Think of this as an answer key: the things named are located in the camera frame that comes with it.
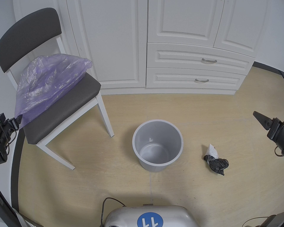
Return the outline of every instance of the drawer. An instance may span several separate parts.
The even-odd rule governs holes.
[[[238,90],[245,77],[241,74],[210,70],[147,68],[146,87]]]
[[[253,57],[214,47],[148,43],[147,48],[148,68],[202,69],[247,75],[253,63]]]

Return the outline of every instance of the drawer handle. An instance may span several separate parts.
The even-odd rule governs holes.
[[[205,82],[209,82],[209,79],[207,79],[207,80],[198,80],[198,79],[195,79],[195,81],[198,81],[198,82],[203,82],[203,83],[205,83]]]
[[[214,60],[214,61],[211,61],[211,60],[206,60],[206,59],[202,59],[204,62],[211,62],[211,63],[216,63],[217,62],[217,60]]]

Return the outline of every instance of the blue circle logo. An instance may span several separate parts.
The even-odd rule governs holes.
[[[144,213],[137,220],[138,227],[162,227],[163,224],[162,217],[153,212]]]

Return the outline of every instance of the white logo lettering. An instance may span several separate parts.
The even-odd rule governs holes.
[[[145,223],[145,218],[142,218],[142,223],[143,223],[143,227],[149,227],[149,224],[146,225],[146,223]]]
[[[152,227],[156,227],[158,225],[158,223],[155,224],[154,218],[151,217],[151,221],[152,221]]]

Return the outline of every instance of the trash can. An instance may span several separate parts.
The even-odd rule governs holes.
[[[132,146],[142,167],[158,172],[181,155],[183,138],[175,125],[156,119],[144,122],[136,129]]]

